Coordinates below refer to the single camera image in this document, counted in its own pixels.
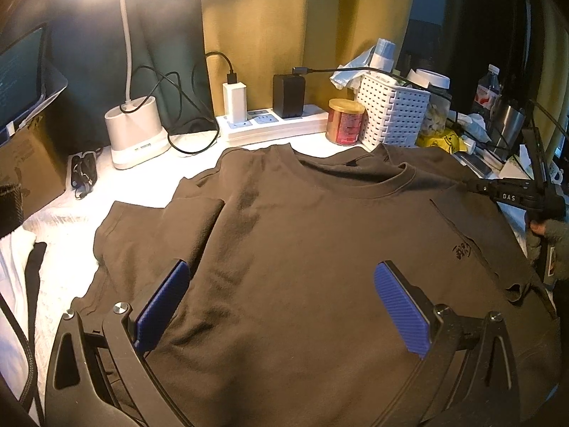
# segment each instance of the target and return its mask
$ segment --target desk lamp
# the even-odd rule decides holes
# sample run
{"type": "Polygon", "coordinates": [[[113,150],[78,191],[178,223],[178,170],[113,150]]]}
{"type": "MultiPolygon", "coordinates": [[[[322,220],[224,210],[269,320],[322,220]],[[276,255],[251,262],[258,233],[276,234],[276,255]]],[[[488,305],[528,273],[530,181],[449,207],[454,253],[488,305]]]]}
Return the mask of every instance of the desk lamp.
{"type": "Polygon", "coordinates": [[[120,0],[124,42],[126,44],[126,98],[123,105],[105,114],[113,164],[127,169],[164,154],[170,148],[168,133],[161,124],[156,98],[130,98],[133,74],[132,45],[126,0],[120,0]]]}

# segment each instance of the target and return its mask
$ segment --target plastic bottle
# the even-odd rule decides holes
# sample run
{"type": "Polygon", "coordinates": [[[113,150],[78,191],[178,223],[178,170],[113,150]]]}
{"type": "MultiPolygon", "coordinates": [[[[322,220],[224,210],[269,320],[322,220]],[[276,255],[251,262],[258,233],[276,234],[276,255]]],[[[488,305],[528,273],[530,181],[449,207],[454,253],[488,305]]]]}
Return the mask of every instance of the plastic bottle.
{"type": "Polygon", "coordinates": [[[488,66],[488,73],[478,82],[476,97],[470,111],[472,114],[480,114],[484,117],[487,124],[490,121],[492,106],[501,93],[500,81],[498,80],[499,73],[500,70],[496,66],[492,64],[488,66]]]}

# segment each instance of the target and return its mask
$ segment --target white power strip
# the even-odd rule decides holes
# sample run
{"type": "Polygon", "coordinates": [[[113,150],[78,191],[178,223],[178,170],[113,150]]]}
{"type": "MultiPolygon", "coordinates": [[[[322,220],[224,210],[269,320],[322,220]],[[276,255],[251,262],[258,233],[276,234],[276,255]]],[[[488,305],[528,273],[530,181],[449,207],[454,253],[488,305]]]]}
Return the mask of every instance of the white power strip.
{"type": "Polygon", "coordinates": [[[314,105],[305,105],[301,117],[282,119],[272,109],[262,109],[247,113],[247,122],[229,123],[225,115],[217,118],[220,126],[220,139],[231,146],[291,138],[326,131],[328,113],[314,105]]]}

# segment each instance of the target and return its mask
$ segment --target gold lid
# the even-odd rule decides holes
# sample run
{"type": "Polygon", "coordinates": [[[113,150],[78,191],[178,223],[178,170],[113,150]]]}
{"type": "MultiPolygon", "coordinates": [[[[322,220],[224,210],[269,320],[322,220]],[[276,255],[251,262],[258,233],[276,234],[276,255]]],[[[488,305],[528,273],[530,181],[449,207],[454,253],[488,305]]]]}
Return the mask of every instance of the gold lid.
{"type": "Polygon", "coordinates": [[[331,99],[329,105],[330,109],[343,114],[363,114],[365,112],[365,106],[350,99],[331,99]]]}

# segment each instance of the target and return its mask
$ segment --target laptop screen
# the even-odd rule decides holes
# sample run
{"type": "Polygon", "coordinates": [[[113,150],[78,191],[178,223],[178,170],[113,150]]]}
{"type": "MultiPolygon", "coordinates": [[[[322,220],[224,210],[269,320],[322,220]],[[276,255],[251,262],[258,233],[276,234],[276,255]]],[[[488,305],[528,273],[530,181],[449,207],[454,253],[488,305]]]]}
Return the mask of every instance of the laptop screen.
{"type": "Polygon", "coordinates": [[[0,129],[42,99],[45,27],[39,27],[0,54],[0,129]]]}

